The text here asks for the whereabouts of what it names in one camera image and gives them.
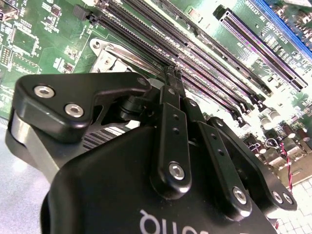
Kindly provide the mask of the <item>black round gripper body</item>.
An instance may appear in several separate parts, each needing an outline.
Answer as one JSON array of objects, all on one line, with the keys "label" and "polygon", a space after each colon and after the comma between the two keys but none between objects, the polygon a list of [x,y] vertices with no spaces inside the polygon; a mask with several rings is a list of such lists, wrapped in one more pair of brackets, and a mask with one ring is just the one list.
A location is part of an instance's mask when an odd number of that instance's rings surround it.
[{"label": "black round gripper body", "polygon": [[150,182],[154,131],[135,129],[66,163],[43,201],[43,234],[273,234],[253,206],[242,221],[217,207],[204,155],[190,147],[191,189],[162,198]]}]

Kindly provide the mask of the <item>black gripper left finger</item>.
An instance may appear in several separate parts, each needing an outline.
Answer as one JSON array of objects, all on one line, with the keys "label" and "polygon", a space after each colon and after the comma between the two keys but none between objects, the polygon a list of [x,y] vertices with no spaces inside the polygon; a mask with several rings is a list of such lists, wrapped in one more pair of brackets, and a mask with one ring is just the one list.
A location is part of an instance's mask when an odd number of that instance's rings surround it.
[{"label": "black gripper left finger", "polygon": [[183,195],[192,176],[186,115],[171,86],[157,89],[135,72],[26,75],[13,97],[13,137],[52,181],[82,151],[86,134],[138,120],[156,130],[151,182],[162,195]]}]

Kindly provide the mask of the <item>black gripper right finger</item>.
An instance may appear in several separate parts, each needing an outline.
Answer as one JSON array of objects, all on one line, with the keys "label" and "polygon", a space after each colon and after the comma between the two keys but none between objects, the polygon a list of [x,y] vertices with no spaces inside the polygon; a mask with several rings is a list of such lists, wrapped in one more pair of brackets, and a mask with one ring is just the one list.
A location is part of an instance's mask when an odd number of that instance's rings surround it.
[{"label": "black gripper right finger", "polygon": [[217,204],[231,220],[243,220],[258,208],[265,217],[294,212],[297,202],[291,192],[265,166],[226,123],[211,117],[205,120],[199,105],[186,97],[182,71],[174,69],[175,86],[183,97],[189,132],[204,152],[209,181]]}]

